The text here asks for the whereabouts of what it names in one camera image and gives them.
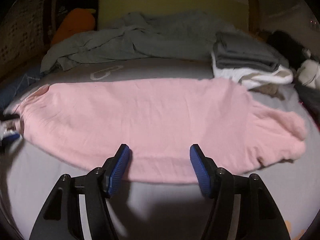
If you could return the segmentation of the pink t-shirt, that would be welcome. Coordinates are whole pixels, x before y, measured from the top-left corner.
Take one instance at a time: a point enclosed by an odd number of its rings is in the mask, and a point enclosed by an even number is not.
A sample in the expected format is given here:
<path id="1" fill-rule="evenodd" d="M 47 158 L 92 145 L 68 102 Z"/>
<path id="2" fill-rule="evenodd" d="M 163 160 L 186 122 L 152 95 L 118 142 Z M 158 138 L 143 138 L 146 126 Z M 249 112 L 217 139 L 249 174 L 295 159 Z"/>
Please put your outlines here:
<path id="1" fill-rule="evenodd" d="M 243 174 L 300 158 L 307 136 L 298 114 L 267 107 L 227 79 L 56 83 L 10 111 L 24 139 L 85 170 L 127 144 L 127 179 L 150 183 L 194 183 L 193 144 Z"/>

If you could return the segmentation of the folded white garment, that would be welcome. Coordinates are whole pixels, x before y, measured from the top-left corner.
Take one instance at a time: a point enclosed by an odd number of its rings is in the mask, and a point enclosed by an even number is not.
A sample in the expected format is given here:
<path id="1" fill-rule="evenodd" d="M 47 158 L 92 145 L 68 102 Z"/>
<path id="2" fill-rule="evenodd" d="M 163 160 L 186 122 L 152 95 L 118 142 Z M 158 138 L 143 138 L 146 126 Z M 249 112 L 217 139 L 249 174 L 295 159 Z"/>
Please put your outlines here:
<path id="1" fill-rule="evenodd" d="M 245 86 L 248 90 L 264 85 L 287 85 L 293 81 L 293 72 L 280 65 L 275 72 L 263 72 L 252 68 L 219 69 L 215 54 L 212 51 L 212 68 L 215 78 L 232 80 Z"/>

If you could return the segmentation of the folded dark grey garment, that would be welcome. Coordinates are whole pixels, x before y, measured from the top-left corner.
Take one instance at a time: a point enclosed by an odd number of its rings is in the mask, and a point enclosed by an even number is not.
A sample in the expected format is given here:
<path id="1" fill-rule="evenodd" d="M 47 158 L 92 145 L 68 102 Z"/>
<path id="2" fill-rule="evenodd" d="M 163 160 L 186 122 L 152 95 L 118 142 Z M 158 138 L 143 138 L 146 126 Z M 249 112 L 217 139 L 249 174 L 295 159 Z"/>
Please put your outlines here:
<path id="1" fill-rule="evenodd" d="M 250 36 L 217 33 L 213 52 L 219 69 L 252 68 L 274 72 L 281 64 L 281 57 L 272 47 Z"/>

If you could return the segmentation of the blue pillow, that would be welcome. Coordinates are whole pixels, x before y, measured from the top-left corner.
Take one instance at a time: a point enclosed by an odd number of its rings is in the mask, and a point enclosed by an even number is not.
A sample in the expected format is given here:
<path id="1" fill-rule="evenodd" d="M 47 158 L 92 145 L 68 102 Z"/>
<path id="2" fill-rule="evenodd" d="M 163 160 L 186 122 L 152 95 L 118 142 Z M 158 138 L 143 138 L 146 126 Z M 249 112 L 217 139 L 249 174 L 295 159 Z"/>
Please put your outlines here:
<path id="1" fill-rule="evenodd" d="M 10 103 L 13 101 L 14 97 L 17 94 L 20 94 L 28 87 L 41 80 L 44 77 L 44 74 L 40 72 L 40 65 L 37 65 L 34 68 L 31 68 L 23 75 L 16 78 L 14 81 L 6 85 L 4 88 L 1 88 L 1 103 L 0 108 L 1 112 L 4 111 Z"/>

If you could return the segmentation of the grey-green blanket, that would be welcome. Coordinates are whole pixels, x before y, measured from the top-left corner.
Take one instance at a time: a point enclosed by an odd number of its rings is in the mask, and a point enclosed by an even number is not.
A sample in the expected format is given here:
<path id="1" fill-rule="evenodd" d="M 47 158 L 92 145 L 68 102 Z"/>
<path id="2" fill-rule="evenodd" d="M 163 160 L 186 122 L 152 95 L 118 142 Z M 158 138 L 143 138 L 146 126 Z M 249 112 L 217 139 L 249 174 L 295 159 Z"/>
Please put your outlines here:
<path id="1" fill-rule="evenodd" d="M 53 45 L 40 71 L 148 57 L 209 61 L 218 32 L 242 34 L 234 25 L 198 10 L 164 16 L 131 12 L 105 29 L 78 33 Z"/>

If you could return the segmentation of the black white plush toy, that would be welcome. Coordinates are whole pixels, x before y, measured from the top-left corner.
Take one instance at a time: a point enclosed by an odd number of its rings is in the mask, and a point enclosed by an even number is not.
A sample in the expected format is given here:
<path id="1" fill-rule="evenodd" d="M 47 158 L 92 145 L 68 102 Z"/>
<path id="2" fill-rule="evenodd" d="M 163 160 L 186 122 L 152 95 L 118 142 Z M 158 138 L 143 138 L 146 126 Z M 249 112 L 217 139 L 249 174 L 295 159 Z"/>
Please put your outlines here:
<path id="1" fill-rule="evenodd" d="M 267 44 L 287 59 L 300 102 L 319 126 L 319 57 L 281 30 L 274 31 Z"/>

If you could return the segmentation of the orange plush toy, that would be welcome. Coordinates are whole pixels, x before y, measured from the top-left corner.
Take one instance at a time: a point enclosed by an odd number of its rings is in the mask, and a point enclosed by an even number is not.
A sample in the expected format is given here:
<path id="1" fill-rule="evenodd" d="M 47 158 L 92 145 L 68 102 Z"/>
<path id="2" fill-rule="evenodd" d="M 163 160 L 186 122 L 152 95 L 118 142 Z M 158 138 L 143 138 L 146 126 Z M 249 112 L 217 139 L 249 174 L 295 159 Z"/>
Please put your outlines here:
<path id="1" fill-rule="evenodd" d="M 55 32 L 51 41 L 51 46 L 75 34 L 94 30 L 94 12 L 95 10 L 81 8 L 76 8 L 69 12 Z"/>

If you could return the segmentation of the patterned brown storage box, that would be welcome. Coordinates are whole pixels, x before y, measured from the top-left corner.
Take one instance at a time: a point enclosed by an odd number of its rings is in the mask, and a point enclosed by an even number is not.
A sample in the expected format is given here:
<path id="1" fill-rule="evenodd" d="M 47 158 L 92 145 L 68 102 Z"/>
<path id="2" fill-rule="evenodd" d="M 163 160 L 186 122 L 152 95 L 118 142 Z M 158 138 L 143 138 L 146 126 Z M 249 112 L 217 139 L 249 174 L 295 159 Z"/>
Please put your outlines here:
<path id="1" fill-rule="evenodd" d="M 1 23 L 1 77 L 50 45 L 45 0 L 17 1 Z"/>

